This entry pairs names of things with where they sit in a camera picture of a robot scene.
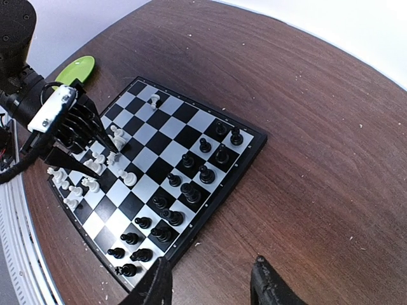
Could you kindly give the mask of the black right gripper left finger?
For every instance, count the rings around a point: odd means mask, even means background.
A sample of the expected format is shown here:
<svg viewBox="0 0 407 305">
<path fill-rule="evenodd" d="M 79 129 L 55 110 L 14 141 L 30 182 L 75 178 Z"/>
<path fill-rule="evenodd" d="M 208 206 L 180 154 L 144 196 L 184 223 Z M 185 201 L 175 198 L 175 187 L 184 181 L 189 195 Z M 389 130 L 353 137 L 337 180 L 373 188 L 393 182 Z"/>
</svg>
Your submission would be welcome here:
<svg viewBox="0 0 407 305">
<path fill-rule="evenodd" d="M 169 261 L 159 257 L 119 305 L 172 304 L 173 276 Z"/>
</svg>

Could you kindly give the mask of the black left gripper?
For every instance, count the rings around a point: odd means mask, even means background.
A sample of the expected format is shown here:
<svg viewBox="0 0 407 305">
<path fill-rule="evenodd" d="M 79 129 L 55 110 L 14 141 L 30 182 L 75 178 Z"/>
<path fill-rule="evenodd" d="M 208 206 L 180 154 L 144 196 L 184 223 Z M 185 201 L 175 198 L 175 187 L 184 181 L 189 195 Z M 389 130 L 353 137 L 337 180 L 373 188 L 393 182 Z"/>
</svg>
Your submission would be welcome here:
<svg viewBox="0 0 407 305">
<path fill-rule="evenodd" d="M 45 105 L 45 98 L 51 97 L 48 91 L 54 86 L 46 83 L 44 79 L 28 85 L 23 91 L 24 95 L 18 106 L 18 122 L 21 125 L 28 124 L 29 120 Z M 70 87 L 76 95 L 76 100 L 62 115 L 48 141 L 42 143 L 45 134 L 33 131 L 21 148 L 21 152 L 28 155 L 38 147 L 39 158 L 47 165 L 81 172 L 98 180 L 100 175 L 73 158 L 73 155 L 83 153 L 94 141 L 100 142 L 114 153 L 119 153 L 119 150 L 104 129 L 94 102 L 83 89 L 83 83 L 75 79 Z"/>
</svg>

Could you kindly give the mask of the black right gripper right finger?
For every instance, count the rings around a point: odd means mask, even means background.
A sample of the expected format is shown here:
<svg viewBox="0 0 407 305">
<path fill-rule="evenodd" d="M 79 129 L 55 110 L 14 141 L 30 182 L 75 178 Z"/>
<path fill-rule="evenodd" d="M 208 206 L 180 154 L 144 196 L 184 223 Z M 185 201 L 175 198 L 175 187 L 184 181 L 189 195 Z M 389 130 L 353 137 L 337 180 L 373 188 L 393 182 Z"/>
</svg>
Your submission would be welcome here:
<svg viewBox="0 0 407 305">
<path fill-rule="evenodd" d="M 262 255 L 257 256 L 252 266 L 250 298 L 251 304 L 307 304 Z"/>
</svg>

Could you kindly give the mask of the black white chessboard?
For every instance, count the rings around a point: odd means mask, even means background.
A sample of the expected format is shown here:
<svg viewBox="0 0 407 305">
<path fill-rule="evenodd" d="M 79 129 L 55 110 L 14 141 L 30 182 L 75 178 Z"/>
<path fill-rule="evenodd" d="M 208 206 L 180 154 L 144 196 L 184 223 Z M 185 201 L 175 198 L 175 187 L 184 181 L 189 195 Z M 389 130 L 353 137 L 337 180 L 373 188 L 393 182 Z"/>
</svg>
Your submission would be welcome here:
<svg viewBox="0 0 407 305">
<path fill-rule="evenodd" d="M 156 110 L 152 94 L 160 96 Z M 61 169 L 66 180 L 48 181 L 60 206 L 89 249 L 125 290 L 141 281 L 155 260 L 175 264 L 199 230 L 249 168 L 266 143 L 255 126 L 184 97 L 145 78 L 128 85 L 101 114 L 106 132 L 115 125 L 127 143 L 107 162 L 109 150 L 98 142 L 80 162 L 100 165 L 100 190 L 83 186 L 82 173 Z M 184 216 L 180 226 L 161 218 L 163 209 Z M 153 228 L 167 227 L 172 239 L 159 242 Z M 116 266 L 131 263 L 138 273 L 117 275 Z"/>
</svg>

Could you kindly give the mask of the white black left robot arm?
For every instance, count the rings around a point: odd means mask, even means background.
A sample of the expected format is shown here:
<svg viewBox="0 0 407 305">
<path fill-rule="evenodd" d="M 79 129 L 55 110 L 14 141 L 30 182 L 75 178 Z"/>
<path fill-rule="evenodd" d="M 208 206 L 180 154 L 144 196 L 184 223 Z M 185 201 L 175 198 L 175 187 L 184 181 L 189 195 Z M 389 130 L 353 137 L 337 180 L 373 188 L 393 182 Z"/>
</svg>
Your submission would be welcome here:
<svg viewBox="0 0 407 305">
<path fill-rule="evenodd" d="M 69 85 L 47 82 L 27 63 L 35 27 L 36 11 L 30 2 L 1 1 L 1 108 L 31 133 L 24 157 L 1 173 L 1 183 L 14 179 L 37 159 L 100 179 L 73 155 L 95 140 L 114 153 L 119 150 L 80 80 Z"/>
</svg>

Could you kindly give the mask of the black rook piece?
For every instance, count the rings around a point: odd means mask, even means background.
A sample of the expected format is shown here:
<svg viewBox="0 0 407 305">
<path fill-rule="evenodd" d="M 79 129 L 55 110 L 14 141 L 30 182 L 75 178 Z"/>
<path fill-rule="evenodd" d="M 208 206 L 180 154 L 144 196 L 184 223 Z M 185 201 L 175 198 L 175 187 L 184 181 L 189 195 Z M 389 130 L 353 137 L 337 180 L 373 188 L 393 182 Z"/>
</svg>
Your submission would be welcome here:
<svg viewBox="0 0 407 305">
<path fill-rule="evenodd" d="M 127 263 L 122 266 L 116 266 L 114 272 L 120 276 L 133 277 L 138 273 L 138 269 L 136 265 Z"/>
</svg>

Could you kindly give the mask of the white rook piece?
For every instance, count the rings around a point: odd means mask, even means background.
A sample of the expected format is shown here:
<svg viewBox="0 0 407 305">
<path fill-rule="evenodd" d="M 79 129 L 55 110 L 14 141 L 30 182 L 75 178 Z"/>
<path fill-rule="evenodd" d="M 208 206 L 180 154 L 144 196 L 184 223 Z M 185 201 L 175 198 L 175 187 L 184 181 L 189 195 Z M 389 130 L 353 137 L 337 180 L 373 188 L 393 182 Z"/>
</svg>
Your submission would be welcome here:
<svg viewBox="0 0 407 305">
<path fill-rule="evenodd" d="M 91 193 L 97 193 L 100 190 L 100 184 L 92 178 L 83 178 L 81 184 L 87 188 Z"/>
<path fill-rule="evenodd" d="M 61 169 L 55 170 L 52 167 L 48 167 L 47 174 L 51 175 L 53 177 L 54 181 L 58 184 L 61 184 L 62 182 L 64 182 L 66 180 L 66 174 Z"/>
</svg>

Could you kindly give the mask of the black queen piece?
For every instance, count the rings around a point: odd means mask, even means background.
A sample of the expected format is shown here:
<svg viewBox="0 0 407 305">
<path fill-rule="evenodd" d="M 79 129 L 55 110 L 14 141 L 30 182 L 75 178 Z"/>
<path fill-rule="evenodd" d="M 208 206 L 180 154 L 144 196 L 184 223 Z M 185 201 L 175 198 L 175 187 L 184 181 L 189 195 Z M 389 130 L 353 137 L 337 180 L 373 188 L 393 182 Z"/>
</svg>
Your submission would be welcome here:
<svg viewBox="0 0 407 305">
<path fill-rule="evenodd" d="M 160 212 L 161 218 L 165 219 L 171 226 L 180 226 L 184 221 L 184 216 L 179 211 L 163 209 Z"/>
</svg>

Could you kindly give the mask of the green plate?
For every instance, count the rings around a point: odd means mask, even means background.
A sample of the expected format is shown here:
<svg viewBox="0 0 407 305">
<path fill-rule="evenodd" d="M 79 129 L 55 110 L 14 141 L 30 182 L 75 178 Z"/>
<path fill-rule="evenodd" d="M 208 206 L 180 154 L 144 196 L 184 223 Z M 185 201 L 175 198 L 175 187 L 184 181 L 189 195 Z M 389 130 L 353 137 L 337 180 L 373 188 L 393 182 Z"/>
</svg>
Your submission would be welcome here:
<svg viewBox="0 0 407 305">
<path fill-rule="evenodd" d="M 56 82 L 70 85 L 75 79 L 82 83 L 91 75 L 95 67 L 95 58 L 91 55 L 85 55 L 77 58 L 68 64 L 55 78 Z"/>
</svg>

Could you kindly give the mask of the aluminium front rail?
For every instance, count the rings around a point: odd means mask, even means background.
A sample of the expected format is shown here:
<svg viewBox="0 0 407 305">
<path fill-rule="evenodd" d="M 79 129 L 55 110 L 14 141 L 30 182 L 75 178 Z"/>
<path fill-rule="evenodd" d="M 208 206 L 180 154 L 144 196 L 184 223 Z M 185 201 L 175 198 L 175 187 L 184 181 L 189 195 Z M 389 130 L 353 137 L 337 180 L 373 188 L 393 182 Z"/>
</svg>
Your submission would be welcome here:
<svg viewBox="0 0 407 305">
<path fill-rule="evenodd" d="M 1 185 L 1 244 L 20 304 L 63 304 L 38 241 L 23 176 Z"/>
</svg>

